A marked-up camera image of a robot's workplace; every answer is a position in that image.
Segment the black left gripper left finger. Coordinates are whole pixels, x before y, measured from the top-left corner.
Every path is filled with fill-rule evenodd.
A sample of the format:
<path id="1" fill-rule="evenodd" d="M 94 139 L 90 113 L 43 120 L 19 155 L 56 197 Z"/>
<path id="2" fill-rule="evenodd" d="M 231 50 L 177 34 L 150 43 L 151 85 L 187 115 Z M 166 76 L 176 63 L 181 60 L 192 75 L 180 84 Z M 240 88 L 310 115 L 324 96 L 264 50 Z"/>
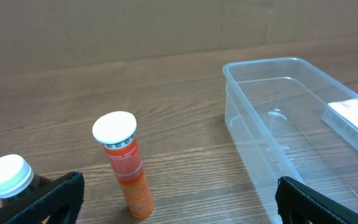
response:
<path id="1" fill-rule="evenodd" d="M 81 172 L 69 172 L 55 180 L 39 175 L 17 196 L 1 200 L 0 224 L 69 223 L 78 218 L 84 202 L 85 180 Z"/>

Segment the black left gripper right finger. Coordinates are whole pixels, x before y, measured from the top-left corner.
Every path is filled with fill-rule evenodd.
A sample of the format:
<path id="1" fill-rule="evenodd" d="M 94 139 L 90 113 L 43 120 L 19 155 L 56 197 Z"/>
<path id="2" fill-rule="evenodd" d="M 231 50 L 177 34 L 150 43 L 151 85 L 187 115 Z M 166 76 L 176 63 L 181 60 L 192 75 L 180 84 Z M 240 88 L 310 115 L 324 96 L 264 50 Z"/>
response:
<path id="1" fill-rule="evenodd" d="M 275 200 L 283 224 L 358 224 L 358 213 L 289 176 L 278 179 Z"/>

